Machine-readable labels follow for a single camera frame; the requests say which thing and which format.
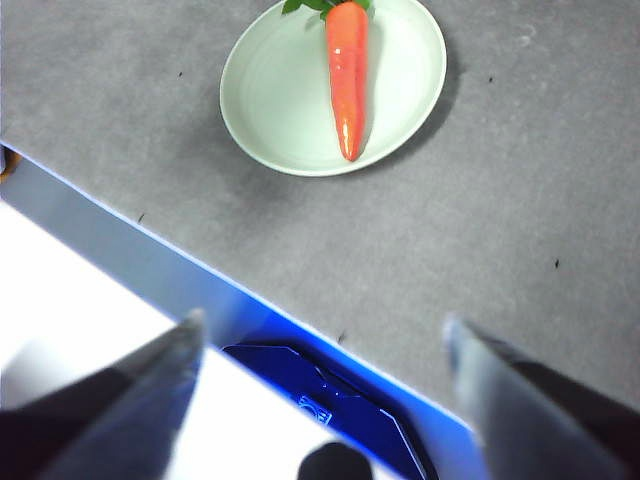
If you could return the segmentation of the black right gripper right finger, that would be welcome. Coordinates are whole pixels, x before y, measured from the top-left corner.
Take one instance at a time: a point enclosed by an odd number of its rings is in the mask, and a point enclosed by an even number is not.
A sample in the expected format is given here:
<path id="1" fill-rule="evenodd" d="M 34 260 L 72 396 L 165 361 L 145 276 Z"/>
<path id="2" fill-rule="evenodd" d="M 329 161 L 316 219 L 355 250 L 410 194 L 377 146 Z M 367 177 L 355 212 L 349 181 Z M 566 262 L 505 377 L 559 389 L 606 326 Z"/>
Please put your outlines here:
<path id="1" fill-rule="evenodd" d="M 444 342 L 492 478 L 638 478 L 638 411 L 465 319 L 448 318 Z"/>

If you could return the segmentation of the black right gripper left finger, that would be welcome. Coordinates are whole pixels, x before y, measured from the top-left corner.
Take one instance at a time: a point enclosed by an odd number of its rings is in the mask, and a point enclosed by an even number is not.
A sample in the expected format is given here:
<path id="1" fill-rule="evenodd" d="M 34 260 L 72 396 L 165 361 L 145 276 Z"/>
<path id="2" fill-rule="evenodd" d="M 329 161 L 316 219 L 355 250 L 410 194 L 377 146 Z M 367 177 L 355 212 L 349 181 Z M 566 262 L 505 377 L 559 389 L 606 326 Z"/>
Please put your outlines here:
<path id="1" fill-rule="evenodd" d="M 2 410 L 2 478 L 162 478 L 204 347 L 205 318 L 194 311 L 95 373 Z"/>

